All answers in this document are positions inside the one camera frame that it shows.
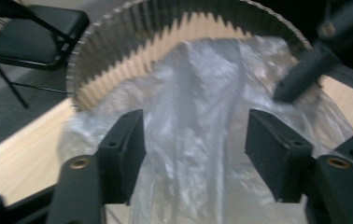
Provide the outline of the translucent ribbed waste bin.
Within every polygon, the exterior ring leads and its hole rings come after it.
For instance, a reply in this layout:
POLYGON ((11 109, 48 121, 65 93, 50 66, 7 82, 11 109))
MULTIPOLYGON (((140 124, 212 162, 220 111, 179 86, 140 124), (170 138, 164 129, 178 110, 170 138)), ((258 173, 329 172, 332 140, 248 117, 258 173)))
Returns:
POLYGON ((259 0, 123 0, 88 28, 73 51, 66 78, 71 106, 95 107, 183 41, 255 35, 282 38, 294 57, 311 48, 293 23, 259 0))

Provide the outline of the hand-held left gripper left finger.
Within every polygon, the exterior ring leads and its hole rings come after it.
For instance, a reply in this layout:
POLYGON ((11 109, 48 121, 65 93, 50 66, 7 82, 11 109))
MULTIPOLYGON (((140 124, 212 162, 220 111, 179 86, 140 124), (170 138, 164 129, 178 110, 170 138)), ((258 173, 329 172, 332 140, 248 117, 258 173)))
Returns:
POLYGON ((104 203, 130 204, 146 156, 142 109, 120 116, 95 152, 100 167, 104 203))

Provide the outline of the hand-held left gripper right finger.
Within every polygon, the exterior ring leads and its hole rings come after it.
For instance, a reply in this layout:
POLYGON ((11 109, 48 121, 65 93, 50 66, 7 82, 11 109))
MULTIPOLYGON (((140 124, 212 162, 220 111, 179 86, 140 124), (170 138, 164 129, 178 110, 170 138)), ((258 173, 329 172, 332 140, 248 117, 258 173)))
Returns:
POLYGON ((277 116, 250 109, 245 152, 274 198, 298 203, 313 145, 277 116))

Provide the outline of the black folding chair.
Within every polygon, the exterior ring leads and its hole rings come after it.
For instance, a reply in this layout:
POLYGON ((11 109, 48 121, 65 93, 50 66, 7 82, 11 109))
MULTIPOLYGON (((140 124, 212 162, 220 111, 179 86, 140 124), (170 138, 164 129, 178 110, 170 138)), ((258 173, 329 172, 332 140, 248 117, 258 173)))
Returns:
MULTIPOLYGON (((86 12, 77 9, 22 5, 0 0, 0 66, 36 70, 67 66, 68 59, 90 25, 86 12)), ((7 79, 0 68, 0 76, 7 79)))

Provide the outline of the clear plastic bag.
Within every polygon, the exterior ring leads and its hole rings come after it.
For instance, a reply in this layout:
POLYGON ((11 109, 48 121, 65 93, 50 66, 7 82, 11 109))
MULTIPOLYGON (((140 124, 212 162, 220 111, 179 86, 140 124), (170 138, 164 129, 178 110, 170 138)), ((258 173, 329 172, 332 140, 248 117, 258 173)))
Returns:
POLYGON ((140 109, 147 155, 130 204, 109 205, 106 224, 307 224, 304 205, 277 203, 245 152, 251 109, 280 118, 318 155, 353 133, 319 87, 291 105, 273 101, 293 64, 276 37, 180 43, 71 118, 60 156, 93 153, 121 115, 140 109))

